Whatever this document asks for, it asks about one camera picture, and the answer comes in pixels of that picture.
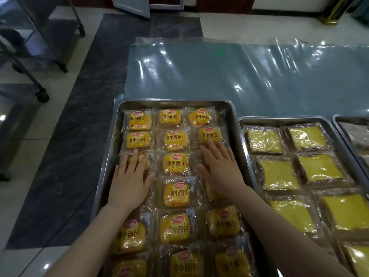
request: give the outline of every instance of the cart wheel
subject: cart wheel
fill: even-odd
[[[82,24],[78,27],[78,30],[79,30],[81,37],[86,36],[85,27]]]
[[[4,174],[0,174],[0,182],[9,182],[10,178],[5,176]]]
[[[68,69],[67,69],[67,66],[64,64],[64,63],[60,63],[59,61],[54,61],[59,69],[61,69],[64,73],[68,73]]]
[[[50,97],[47,94],[46,89],[44,88],[41,88],[39,92],[36,93],[36,97],[37,97],[37,100],[42,103],[46,103],[50,100]]]
[[[17,65],[13,64],[12,68],[13,68],[14,71],[18,72],[19,74],[24,74],[22,69],[19,68]]]

